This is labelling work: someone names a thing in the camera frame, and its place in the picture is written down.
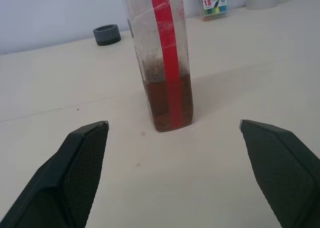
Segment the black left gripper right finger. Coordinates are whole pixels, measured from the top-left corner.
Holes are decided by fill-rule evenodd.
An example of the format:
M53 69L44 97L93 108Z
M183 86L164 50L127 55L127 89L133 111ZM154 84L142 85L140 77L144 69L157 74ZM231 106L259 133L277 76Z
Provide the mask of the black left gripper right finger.
M252 170L282 228L320 228L320 158L289 130L243 119Z

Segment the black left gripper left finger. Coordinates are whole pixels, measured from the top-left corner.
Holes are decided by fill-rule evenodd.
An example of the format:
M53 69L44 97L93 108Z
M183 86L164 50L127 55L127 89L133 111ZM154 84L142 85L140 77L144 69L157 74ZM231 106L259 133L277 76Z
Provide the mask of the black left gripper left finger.
M69 133L32 176L0 228L85 228L99 186L109 123Z

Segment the clear bottle with red stripe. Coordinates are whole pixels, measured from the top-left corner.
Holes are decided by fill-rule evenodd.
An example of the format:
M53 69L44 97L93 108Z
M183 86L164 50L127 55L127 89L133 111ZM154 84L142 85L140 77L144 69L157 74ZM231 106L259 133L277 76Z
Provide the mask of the clear bottle with red stripe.
M183 0L123 0L153 124L189 126L194 108Z

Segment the grey tape roll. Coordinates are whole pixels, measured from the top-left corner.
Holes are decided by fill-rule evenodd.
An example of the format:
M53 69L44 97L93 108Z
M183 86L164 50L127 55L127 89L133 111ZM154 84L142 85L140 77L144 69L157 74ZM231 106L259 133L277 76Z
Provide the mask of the grey tape roll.
M93 30L93 34L98 46L108 46L121 41L117 24L100 26Z

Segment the coloured marker pen box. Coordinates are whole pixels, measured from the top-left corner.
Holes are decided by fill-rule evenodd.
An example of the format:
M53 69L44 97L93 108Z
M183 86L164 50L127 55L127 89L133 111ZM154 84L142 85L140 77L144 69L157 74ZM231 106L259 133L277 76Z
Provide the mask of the coloured marker pen box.
M200 16L203 21L224 16L228 11L228 0L199 0Z

